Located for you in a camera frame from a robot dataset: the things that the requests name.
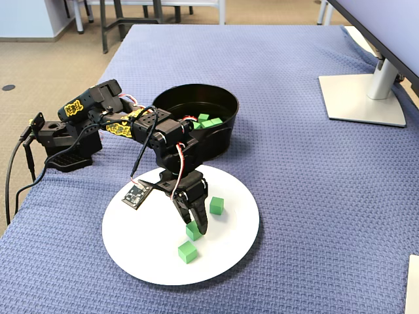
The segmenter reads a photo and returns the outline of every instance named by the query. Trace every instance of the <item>blue tablecloth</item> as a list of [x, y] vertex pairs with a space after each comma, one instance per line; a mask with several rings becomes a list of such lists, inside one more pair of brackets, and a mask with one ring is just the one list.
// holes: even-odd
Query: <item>blue tablecloth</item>
[[[93, 166], [48, 170], [5, 232], [0, 312], [403, 313], [419, 253], [418, 111], [397, 85], [406, 128], [332, 121], [318, 80], [375, 63], [338, 26], [133, 26], [101, 81], [117, 79], [145, 105], [187, 83], [239, 99], [230, 149], [208, 164], [255, 196], [255, 244], [196, 285], [122, 271], [101, 220], [141, 146], [106, 133]], [[147, 150], [139, 172], [155, 167]]]

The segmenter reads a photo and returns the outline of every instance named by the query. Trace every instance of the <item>circuit board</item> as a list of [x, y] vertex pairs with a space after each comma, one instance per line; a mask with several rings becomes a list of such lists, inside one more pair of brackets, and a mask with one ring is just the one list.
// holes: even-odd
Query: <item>circuit board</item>
[[122, 201], [137, 210], [152, 190], [153, 188], [149, 184], [139, 181], [138, 184], [131, 187]]

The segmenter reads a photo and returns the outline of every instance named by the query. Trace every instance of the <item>silver monitor stand base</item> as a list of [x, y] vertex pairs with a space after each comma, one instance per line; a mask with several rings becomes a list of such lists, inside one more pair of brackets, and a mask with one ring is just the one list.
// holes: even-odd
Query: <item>silver monitor stand base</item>
[[381, 87], [382, 83], [375, 84], [376, 74], [319, 77], [329, 118], [389, 126], [406, 126], [405, 115], [400, 103], [391, 91], [394, 77], [392, 81], [390, 80], [391, 83], [388, 83], [390, 87], [384, 92], [386, 96], [375, 97], [383, 99], [371, 99], [368, 96], [371, 96], [373, 89], [380, 92], [380, 88], [377, 86]]

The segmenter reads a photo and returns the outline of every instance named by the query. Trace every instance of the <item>white plate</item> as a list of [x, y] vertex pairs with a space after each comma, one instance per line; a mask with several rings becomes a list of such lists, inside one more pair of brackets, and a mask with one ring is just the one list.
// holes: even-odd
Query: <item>white plate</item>
[[[198, 168], [208, 182], [208, 230], [192, 241], [175, 205], [153, 190], [136, 211], [122, 202], [128, 183], [109, 203], [102, 236], [107, 252], [124, 271], [158, 285], [188, 285], [215, 277], [233, 267], [250, 250], [259, 229], [259, 211], [250, 191], [238, 179], [214, 167]], [[156, 183], [162, 169], [138, 179]], [[213, 196], [224, 199], [223, 214], [209, 211]], [[177, 248], [190, 241], [198, 257], [186, 264]]]

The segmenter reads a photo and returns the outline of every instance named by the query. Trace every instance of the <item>yellow sticker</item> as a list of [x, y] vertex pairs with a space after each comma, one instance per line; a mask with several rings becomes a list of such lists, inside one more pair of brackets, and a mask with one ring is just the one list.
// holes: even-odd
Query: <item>yellow sticker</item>
[[138, 109], [138, 110], [132, 111], [131, 113], [128, 113], [126, 116], [122, 116], [121, 119], [128, 120], [128, 118], [130, 118], [131, 116], [134, 116], [134, 117], [137, 118], [137, 116], [141, 113], [142, 110], [143, 109]]
[[122, 126], [118, 123], [114, 123], [114, 124], [110, 124], [106, 126], [106, 130], [115, 135], [121, 135], [121, 136], [129, 137], [129, 138], [132, 137], [131, 126], [127, 126], [127, 125]]
[[64, 111], [67, 116], [73, 116], [79, 111], [83, 110], [83, 105], [79, 100], [76, 100], [74, 103], [69, 103], [64, 106]]
[[[122, 120], [128, 120], [131, 116], [137, 117], [142, 110], [143, 109], [138, 109], [138, 110], [132, 111], [131, 113], [127, 114], [126, 116], [122, 116], [121, 119]], [[106, 126], [106, 130], [108, 132], [111, 132], [112, 134], [115, 134], [115, 135], [125, 136], [125, 137], [129, 137], [129, 138], [132, 137], [131, 124], [128, 125], [128, 121], [126, 121], [126, 122], [122, 121], [120, 124], [118, 124], [118, 123], [110, 124], [110, 125]]]

